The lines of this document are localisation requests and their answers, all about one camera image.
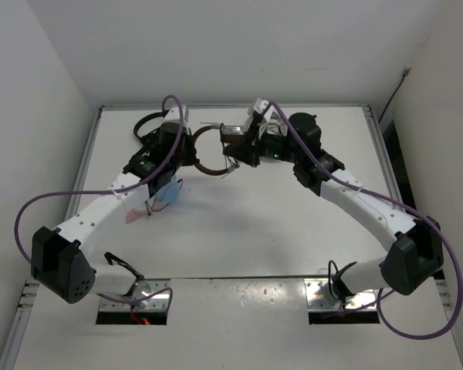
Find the brown silver headphones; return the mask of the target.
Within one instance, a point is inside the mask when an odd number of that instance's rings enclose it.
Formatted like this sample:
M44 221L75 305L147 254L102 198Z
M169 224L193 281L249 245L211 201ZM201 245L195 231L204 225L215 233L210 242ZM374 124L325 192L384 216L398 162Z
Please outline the brown silver headphones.
M244 163L223 154L221 132L224 129L224 123L203 122L199 123L192 134L197 150L197 163L194 167L205 176L224 178L245 167Z

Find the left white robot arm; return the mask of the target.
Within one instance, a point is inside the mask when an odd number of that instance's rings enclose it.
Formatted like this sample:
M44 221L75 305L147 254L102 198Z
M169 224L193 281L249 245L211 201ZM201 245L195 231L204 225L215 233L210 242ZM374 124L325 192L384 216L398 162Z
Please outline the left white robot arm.
M126 220L129 212L169 184L180 167L195 160L187 127L163 121L105 194L54 230L41 227L34 233L32 276L69 304L88 294L131 296L144 278L140 272L110 252L106 264L91 264L89 257L117 221Z

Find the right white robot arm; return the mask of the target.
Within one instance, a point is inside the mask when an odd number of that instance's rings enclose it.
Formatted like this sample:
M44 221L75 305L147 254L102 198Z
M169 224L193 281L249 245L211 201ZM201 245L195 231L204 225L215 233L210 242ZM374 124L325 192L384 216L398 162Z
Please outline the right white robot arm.
M381 288L413 293L444 262L438 223L419 220L364 193L344 164L321 147L321 135L314 115L294 113L289 124L282 125L255 113L240 138L222 139L223 153L251 167L263 158L291 163L305 188L344 210L380 242L386 257L354 261L330 278L334 299L344 302L361 291Z

